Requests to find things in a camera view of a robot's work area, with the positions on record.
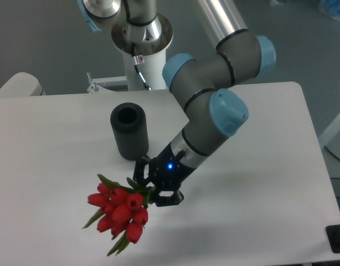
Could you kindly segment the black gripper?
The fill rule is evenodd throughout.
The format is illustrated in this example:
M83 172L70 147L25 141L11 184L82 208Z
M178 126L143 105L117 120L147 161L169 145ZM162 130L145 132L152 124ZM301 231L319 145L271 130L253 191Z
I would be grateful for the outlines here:
M168 144L157 157L141 156L136 160L133 180L143 187L152 183L158 189L150 196L150 201L157 207L176 206L184 200L179 190L182 182L194 171L195 168L180 162ZM172 194L161 196L161 191L172 191Z

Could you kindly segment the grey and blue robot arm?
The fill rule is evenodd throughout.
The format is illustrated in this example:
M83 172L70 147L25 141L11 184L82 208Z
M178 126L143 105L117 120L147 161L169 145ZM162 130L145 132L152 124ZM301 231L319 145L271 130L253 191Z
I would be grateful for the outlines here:
M275 48L267 37L253 36L232 1L194 1L216 53L197 61L188 53L170 58L162 68L162 84L173 94L188 123L155 158L147 156L146 118L142 108L123 103L110 122L120 154L135 161L128 180L145 204L173 206L183 201L182 182L248 119L245 103L230 88L271 70ZM92 31L114 19L112 40L129 61L125 81L130 89L156 87L155 64L145 60L166 50L173 33L156 11L155 1L78 1ZM117 20L120 11L125 17Z

